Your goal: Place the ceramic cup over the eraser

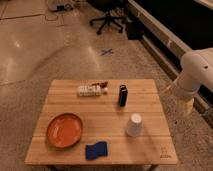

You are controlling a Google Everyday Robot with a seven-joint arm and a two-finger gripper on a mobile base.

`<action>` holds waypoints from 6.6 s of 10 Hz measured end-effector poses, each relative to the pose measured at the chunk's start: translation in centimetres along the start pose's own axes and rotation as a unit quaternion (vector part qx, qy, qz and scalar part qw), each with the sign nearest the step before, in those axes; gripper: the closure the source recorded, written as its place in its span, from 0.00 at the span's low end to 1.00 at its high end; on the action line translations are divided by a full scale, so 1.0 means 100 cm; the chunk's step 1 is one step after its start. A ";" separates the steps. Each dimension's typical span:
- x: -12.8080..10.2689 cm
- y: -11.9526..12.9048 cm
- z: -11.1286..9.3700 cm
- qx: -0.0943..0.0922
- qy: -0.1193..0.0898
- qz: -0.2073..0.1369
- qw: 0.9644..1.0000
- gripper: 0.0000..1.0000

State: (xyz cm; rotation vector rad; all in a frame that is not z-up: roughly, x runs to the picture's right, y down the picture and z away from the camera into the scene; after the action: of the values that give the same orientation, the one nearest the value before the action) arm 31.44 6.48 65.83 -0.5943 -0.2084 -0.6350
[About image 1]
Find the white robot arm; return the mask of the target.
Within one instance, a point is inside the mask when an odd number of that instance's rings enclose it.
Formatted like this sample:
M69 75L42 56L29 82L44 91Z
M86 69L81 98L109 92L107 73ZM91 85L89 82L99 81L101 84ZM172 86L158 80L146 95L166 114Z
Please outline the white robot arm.
M191 50L181 57L182 71L171 86L184 101L194 98L201 85L213 92L213 48Z

